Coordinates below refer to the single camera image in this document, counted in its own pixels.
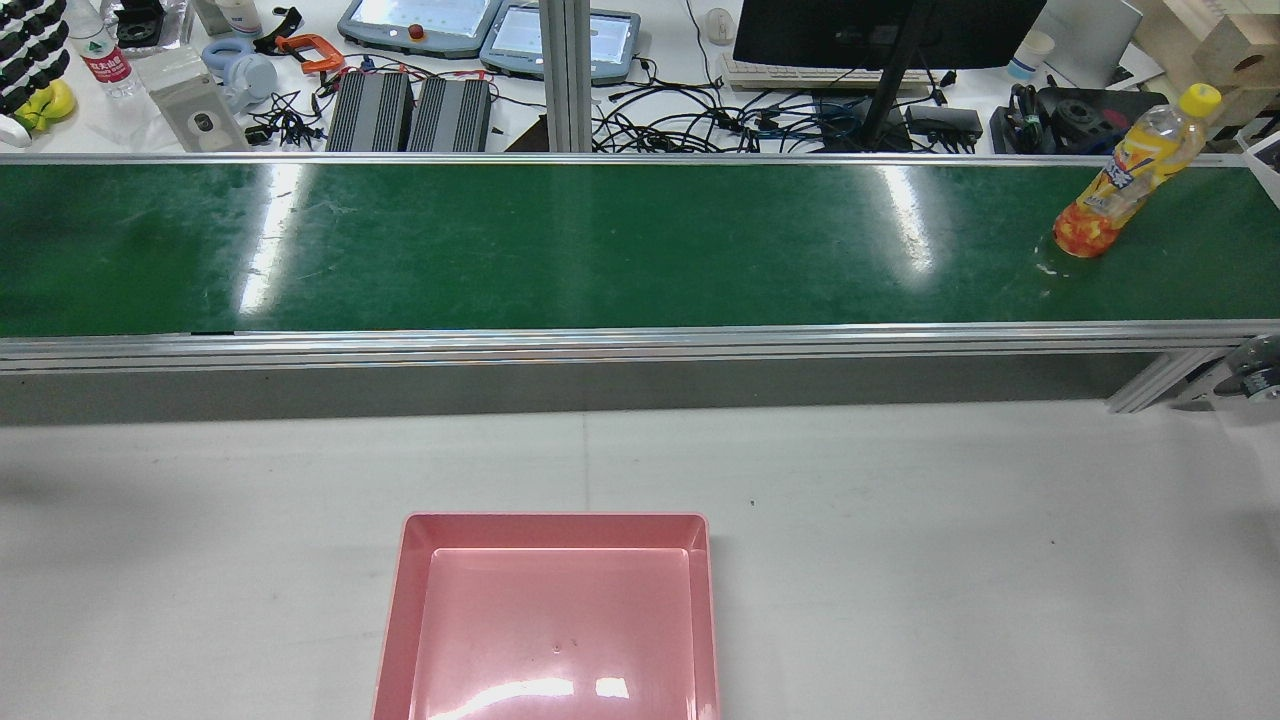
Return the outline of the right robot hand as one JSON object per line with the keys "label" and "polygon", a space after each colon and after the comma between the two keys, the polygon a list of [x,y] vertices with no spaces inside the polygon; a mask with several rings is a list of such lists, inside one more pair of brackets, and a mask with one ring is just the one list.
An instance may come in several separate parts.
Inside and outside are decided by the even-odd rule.
{"label": "right robot hand", "polygon": [[1279,397],[1279,334],[1263,334],[1234,348],[1222,360],[1226,377],[1213,392],[1261,404]]}

